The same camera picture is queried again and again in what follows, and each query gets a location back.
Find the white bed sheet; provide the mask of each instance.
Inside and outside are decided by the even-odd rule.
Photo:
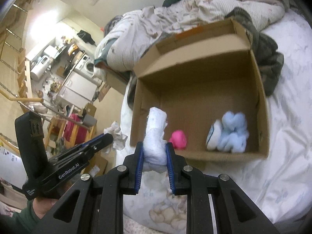
[[[247,163],[209,162],[203,172],[214,176],[229,174],[266,216],[277,223],[300,218],[312,202],[312,30],[304,18],[289,10],[263,32],[277,42],[278,51],[285,58],[279,83],[274,94],[267,98],[269,157]],[[131,121],[132,111],[125,97],[121,130],[127,136],[130,136]],[[116,165],[133,152],[128,139],[126,148],[117,152]],[[182,204],[168,191],[165,174],[148,172],[143,173],[139,194],[125,196],[124,212],[147,227],[171,233],[179,229],[185,233]],[[174,209],[175,224],[170,222],[172,219],[162,221],[162,216],[153,215],[153,210],[159,212],[160,207]]]

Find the green sleeve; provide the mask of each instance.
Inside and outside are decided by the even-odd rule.
[[[2,216],[2,218],[14,234],[30,233],[40,220],[32,208],[32,201],[28,201],[27,207],[20,213],[14,212],[13,217]]]

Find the bright light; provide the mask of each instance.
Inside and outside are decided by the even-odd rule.
[[[53,30],[53,26],[57,22],[57,12],[49,11],[36,18],[32,25],[30,34],[34,39],[40,40]]]

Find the pink ball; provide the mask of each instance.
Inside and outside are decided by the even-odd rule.
[[[169,142],[175,149],[184,149],[186,147],[186,136],[182,130],[176,130],[172,133]]]

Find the silver bolt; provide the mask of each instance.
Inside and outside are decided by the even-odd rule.
[[[230,177],[227,174],[221,174],[220,179],[222,179],[223,181],[228,181],[230,179]]]
[[[120,172],[124,172],[126,169],[127,169],[127,167],[124,166],[124,165],[120,165],[120,166],[117,167],[117,170],[120,171]]]
[[[80,179],[82,181],[87,181],[88,179],[90,179],[90,174],[86,173],[86,174],[82,174]]]
[[[190,165],[186,165],[183,167],[183,170],[185,170],[186,172],[191,172],[193,170],[193,167]]]

